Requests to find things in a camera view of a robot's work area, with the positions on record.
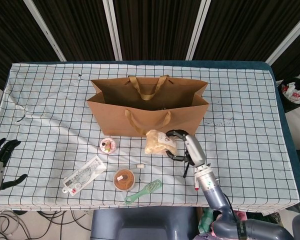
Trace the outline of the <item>pink cloth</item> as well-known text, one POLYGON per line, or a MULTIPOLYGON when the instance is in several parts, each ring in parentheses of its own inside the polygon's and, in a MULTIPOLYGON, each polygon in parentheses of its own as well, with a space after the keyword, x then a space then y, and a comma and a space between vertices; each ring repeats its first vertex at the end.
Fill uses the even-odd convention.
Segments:
POLYGON ((247 213, 244 212, 244 211, 237 211, 235 210, 234 213, 236 214, 236 216, 238 217, 238 219, 240 221, 246 221, 248 218, 247 218, 247 213))

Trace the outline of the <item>pink strawberry cake cup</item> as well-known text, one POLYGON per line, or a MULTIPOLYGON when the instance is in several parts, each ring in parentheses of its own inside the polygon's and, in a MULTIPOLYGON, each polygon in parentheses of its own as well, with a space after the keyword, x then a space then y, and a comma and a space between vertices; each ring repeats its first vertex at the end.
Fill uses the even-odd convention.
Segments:
POLYGON ((117 144, 111 137, 106 137, 100 141, 99 147, 103 153, 112 154, 117 149, 117 144))

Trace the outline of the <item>clear jar of rubber bands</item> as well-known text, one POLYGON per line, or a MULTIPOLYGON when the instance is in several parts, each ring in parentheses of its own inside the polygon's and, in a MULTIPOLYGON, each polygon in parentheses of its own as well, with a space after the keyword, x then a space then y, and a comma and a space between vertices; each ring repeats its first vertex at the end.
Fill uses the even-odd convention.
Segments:
POLYGON ((135 184, 135 175, 130 169, 120 169, 113 177, 115 188, 122 192, 130 191, 135 184))

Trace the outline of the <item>bagged pale crumbly bread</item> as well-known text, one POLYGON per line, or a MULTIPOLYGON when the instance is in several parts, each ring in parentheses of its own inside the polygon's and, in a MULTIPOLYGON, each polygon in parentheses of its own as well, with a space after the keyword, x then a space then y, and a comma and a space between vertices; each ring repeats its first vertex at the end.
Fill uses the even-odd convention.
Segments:
POLYGON ((177 144, 173 137, 168 137, 158 130, 150 130, 146 133, 146 154, 167 155, 167 151, 177 154, 177 144))

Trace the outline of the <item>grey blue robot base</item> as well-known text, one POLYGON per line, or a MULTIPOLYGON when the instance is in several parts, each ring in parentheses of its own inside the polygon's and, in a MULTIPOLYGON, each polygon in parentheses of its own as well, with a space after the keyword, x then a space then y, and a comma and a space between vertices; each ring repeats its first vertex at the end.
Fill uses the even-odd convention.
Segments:
POLYGON ((192 240, 197 233, 195 207, 109 208, 93 212, 90 240, 192 240))

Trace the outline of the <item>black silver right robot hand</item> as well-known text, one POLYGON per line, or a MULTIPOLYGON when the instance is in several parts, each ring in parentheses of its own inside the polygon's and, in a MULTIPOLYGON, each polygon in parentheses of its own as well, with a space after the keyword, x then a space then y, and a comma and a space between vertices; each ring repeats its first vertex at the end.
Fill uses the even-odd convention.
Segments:
POLYGON ((184 156, 175 155, 167 150, 166 154, 170 159, 178 162, 189 162, 191 166, 194 166, 196 168, 206 163, 206 155, 199 141, 194 135, 189 134, 185 130, 175 129, 166 132, 166 136, 178 137, 179 139, 183 140, 186 147, 184 156))

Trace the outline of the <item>brown paper bag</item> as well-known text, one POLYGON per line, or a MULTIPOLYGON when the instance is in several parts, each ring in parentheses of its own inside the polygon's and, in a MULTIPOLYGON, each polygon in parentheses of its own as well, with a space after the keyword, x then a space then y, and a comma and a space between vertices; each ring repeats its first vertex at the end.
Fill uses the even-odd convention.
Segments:
POLYGON ((194 134, 208 110, 208 83, 170 77, 94 79, 87 103, 106 136, 144 137, 150 130, 194 134))

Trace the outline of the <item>white partition post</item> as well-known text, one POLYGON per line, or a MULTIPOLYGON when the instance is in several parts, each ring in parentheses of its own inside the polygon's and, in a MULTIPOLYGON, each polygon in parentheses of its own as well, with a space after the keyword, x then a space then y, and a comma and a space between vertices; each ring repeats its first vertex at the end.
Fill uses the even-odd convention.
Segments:
POLYGON ((53 48, 54 52, 56 53, 57 57, 61 62, 66 62, 66 57, 64 56, 63 52, 61 51, 59 45, 57 44, 55 38, 53 37, 51 31, 49 30, 45 20, 43 19, 42 15, 40 14, 39 10, 37 9, 33 0, 23 0, 24 4, 30 11, 32 17, 34 18, 35 22, 38 24, 39 28, 43 32, 44 36, 46 37, 47 41, 53 48))
POLYGON ((211 4, 212 0, 201 0, 200 1, 200 6, 198 9, 198 13, 196 16, 196 20, 194 23, 194 27, 193 27, 193 31, 192 31, 192 35, 190 38, 190 42, 189 42, 189 46, 188 46, 188 50, 187 50, 187 54, 185 57, 186 61, 192 61, 198 42, 199 42, 199 38, 209 11, 209 7, 211 4))
POLYGON ((113 0, 102 0, 106 21, 108 25, 111 45, 113 49, 114 58, 116 61, 122 61, 122 50, 119 38, 119 31, 117 26, 117 19, 113 0))
POLYGON ((288 47, 299 37, 300 35, 300 21, 294 26, 289 34, 283 39, 278 47, 265 61, 268 65, 272 65, 287 49, 288 47))

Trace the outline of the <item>packaged clear ruler set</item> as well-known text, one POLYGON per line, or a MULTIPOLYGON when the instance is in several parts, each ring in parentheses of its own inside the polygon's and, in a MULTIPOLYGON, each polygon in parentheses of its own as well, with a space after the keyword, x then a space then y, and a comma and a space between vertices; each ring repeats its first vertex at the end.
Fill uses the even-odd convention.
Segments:
POLYGON ((81 168, 75 170, 63 179, 62 192, 64 194, 70 194, 71 196, 76 195, 106 169, 107 167, 102 160, 97 155, 94 156, 81 168))

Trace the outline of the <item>purple cloth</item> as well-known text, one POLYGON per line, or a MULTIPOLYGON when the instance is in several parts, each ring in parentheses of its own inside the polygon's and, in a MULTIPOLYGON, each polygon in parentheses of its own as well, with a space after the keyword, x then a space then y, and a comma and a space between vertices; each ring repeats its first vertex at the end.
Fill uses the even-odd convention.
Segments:
POLYGON ((215 237, 206 232, 196 235, 192 240, 215 240, 215 237))

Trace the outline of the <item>green plastic brush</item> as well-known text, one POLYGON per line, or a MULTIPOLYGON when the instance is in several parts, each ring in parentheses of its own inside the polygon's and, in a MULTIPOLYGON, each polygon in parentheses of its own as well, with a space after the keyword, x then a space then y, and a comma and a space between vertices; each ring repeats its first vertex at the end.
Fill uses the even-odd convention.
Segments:
POLYGON ((135 202, 138 198, 140 198, 144 195, 149 195, 149 194, 155 192, 156 190, 160 189, 162 187, 162 185, 163 185, 162 181, 159 180, 159 179, 156 179, 153 182, 148 183, 147 185, 145 185, 144 188, 141 191, 139 191, 139 192, 137 192, 133 195, 127 196, 124 199, 124 203, 126 205, 130 205, 133 202, 135 202))

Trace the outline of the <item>teal green cloth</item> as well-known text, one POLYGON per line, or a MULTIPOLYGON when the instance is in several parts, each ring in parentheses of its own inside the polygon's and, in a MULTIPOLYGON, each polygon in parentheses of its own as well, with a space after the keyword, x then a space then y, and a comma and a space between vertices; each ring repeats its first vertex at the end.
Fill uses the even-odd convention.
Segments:
POLYGON ((211 229, 211 224, 213 221, 214 221, 214 210, 209 207, 203 208, 203 213, 198 224, 199 233, 200 234, 208 233, 211 229))

